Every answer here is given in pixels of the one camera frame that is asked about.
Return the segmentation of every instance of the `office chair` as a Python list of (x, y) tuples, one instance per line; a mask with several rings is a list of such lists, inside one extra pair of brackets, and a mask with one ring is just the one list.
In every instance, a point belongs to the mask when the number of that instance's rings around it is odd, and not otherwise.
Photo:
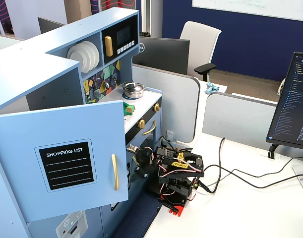
[(211, 63), (217, 39), (222, 31), (197, 22), (185, 23), (180, 39), (190, 40), (187, 74), (198, 77), (203, 75), (203, 81), (210, 79), (210, 70), (216, 68)]

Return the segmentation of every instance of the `blue wall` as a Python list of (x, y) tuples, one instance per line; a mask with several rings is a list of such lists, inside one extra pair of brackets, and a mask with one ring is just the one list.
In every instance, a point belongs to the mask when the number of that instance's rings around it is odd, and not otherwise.
[(281, 81), (294, 51), (303, 52), (303, 22), (191, 7), (164, 0), (163, 37), (179, 38), (187, 21), (222, 30), (212, 62), (217, 69)]

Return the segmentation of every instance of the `mosaic backsplash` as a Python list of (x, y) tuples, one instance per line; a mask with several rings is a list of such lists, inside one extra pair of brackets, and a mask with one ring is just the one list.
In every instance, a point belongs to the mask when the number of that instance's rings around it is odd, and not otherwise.
[(83, 82), (86, 103), (98, 102), (117, 88), (120, 83), (121, 72), (118, 60)]

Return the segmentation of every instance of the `white plate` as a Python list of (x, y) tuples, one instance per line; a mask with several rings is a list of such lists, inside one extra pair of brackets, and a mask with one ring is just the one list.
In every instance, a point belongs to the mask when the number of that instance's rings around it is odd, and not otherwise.
[(67, 58), (79, 61), (82, 73), (87, 73), (90, 70), (90, 56), (83, 47), (79, 45), (71, 47), (67, 52)]
[(85, 49), (85, 51), (87, 52), (87, 54), (90, 57), (90, 70), (92, 70), (94, 68), (94, 63), (95, 63), (95, 56), (94, 56), (94, 52), (92, 51), (92, 49), (87, 45), (84, 44), (83, 42), (81, 42), (80, 44), (77, 44), (80, 47), (83, 47)]
[(82, 43), (88, 45), (92, 49), (95, 57), (94, 68), (96, 68), (98, 62), (100, 61), (100, 53), (98, 52), (97, 47), (90, 41), (83, 41)]

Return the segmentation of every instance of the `monitor screen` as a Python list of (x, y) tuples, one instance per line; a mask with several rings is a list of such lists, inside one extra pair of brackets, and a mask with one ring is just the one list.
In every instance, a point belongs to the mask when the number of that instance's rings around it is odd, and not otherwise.
[(140, 37), (140, 53), (135, 64), (186, 74), (190, 40)]
[(294, 53), (266, 141), (303, 149), (303, 53)]

